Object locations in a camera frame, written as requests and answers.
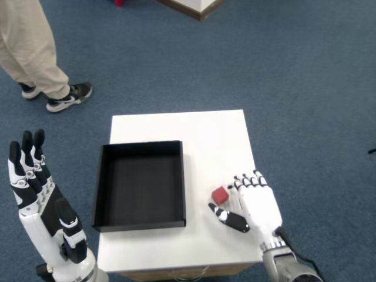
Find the black box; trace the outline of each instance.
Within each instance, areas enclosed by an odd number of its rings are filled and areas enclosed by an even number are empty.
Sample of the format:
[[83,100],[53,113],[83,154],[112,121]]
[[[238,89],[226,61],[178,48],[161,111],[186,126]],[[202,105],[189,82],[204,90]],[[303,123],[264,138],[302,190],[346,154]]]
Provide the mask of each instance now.
[[186,225],[181,141],[103,145],[92,226],[101,232]]

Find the sneaker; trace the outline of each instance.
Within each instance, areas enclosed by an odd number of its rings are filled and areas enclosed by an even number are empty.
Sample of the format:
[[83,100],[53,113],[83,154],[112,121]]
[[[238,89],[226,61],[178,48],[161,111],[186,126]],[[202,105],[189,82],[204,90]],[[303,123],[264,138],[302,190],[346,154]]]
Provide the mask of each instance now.
[[81,102],[85,101],[88,97],[90,97],[92,91],[93,87],[87,82],[71,85],[69,94],[66,97],[58,100],[48,99],[46,108],[52,113],[60,112],[61,110],[65,110],[72,105],[80,104]]
[[22,97],[25,99],[34,99],[37,97],[41,92],[36,90],[36,87],[30,87],[26,84],[19,83],[22,88]]

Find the beige pants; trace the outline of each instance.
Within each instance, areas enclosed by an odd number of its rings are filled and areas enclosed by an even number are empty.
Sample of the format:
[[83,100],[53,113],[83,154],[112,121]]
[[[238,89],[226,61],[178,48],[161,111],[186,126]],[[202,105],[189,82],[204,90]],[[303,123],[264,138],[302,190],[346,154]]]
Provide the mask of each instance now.
[[39,0],[0,0],[0,65],[15,81],[36,86],[52,99],[69,93]]

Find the white tabletop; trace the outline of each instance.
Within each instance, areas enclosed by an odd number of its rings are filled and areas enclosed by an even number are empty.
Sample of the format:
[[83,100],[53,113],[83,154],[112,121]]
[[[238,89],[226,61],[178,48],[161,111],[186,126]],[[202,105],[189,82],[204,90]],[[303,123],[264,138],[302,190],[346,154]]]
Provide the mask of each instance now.
[[[214,189],[254,162],[242,110],[112,118],[110,143],[183,142],[186,227],[101,233],[98,266],[107,272],[261,261],[254,234],[221,224],[207,206]],[[225,208],[239,212],[235,190]]]

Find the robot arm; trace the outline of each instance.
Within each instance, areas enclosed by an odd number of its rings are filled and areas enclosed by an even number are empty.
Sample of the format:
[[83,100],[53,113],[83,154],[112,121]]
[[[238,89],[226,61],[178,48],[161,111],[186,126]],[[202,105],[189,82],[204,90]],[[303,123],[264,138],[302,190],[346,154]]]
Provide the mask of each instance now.
[[314,264],[315,270],[301,264],[297,254],[282,229],[282,217],[272,189],[263,175],[254,171],[250,177],[243,174],[235,176],[228,188],[235,187],[239,202],[244,211],[243,219],[236,215],[237,224],[228,223],[228,215],[233,214],[210,203],[219,220],[236,230],[256,233],[258,244],[263,251],[263,262],[272,282],[324,282]]
[[37,274],[45,281],[107,282],[87,248],[79,217],[53,182],[42,152],[44,132],[34,139],[23,134],[22,146],[12,142],[9,179],[19,209],[19,218],[45,264]]

